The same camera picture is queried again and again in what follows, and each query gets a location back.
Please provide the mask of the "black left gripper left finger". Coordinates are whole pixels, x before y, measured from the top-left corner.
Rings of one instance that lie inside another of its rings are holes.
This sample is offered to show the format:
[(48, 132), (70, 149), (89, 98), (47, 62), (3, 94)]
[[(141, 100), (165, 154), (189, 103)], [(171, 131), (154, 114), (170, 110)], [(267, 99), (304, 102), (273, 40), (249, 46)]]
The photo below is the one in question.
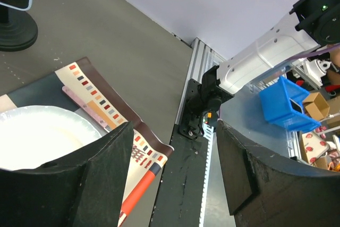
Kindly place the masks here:
[(1, 226), (117, 226), (133, 125), (36, 169), (1, 171)]

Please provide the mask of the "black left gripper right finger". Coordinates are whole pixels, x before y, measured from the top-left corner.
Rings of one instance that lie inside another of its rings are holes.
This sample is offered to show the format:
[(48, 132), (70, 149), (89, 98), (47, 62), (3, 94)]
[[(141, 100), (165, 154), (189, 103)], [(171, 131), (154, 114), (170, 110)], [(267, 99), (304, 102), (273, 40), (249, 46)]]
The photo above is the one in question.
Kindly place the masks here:
[(339, 226), (339, 173), (299, 163), (218, 121), (217, 147), (236, 226)]

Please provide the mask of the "black phone stand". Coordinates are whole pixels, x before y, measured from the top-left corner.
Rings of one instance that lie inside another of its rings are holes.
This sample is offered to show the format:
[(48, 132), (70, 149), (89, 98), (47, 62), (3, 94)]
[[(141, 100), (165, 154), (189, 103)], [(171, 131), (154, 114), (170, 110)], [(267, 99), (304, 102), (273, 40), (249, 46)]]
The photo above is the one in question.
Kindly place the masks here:
[(27, 11), (1, 5), (1, 51), (18, 52), (37, 40), (38, 26)]

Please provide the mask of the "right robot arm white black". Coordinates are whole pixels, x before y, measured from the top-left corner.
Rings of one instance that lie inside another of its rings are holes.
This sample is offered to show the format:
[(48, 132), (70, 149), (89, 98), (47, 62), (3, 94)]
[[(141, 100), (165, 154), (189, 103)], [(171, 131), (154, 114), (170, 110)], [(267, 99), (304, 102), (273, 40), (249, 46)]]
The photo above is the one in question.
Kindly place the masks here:
[(269, 31), (234, 57), (190, 79), (179, 134), (203, 138), (203, 125), (216, 127), (220, 106), (256, 78), (288, 63), (339, 48), (339, 0), (298, 0)]

